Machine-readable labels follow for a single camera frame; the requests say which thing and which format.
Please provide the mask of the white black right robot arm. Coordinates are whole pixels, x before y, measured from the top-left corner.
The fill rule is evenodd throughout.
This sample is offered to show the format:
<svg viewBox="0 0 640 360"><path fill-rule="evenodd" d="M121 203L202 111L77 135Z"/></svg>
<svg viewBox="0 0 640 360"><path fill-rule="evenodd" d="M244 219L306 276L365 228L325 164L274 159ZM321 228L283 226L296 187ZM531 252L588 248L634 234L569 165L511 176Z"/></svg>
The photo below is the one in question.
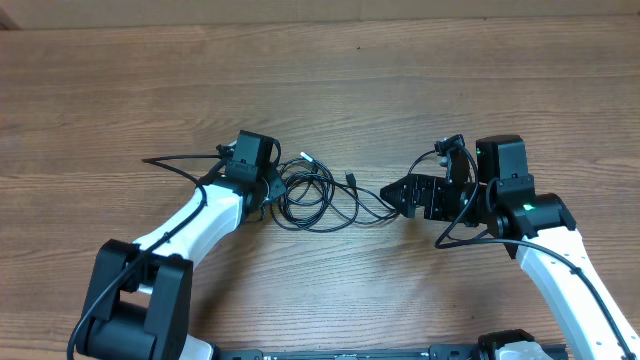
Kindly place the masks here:
<svg viewBox="0 0 640 360"><path fill-rule="evenodd" d="M597 274L577 222L561 198L539 194L518 135L477 140L469 151L462 135L438 141L434 154L443 177L409 171L383 187L381 198L412 218L485 225L476 237L455 240L445 230L438 249L502 244L544 298L577 359L636 359L639 336Z"/></svg>

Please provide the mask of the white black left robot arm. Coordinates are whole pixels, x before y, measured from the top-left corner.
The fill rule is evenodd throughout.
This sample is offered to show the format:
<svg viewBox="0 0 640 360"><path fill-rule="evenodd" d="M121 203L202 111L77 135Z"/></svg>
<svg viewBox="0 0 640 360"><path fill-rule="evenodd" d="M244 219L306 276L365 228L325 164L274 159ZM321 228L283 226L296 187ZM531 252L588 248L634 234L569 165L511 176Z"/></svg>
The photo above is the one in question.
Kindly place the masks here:
<svg viewBox="0 0 640 360"><path fill-rule="evenodd" d="M67 358L217 358L213 344L189 333L194 270L285 187L273 137L240 131L210 157L215 163L201 177L175 171L195 192L165 223L131 243L109 240L99 249Z"/></svg>

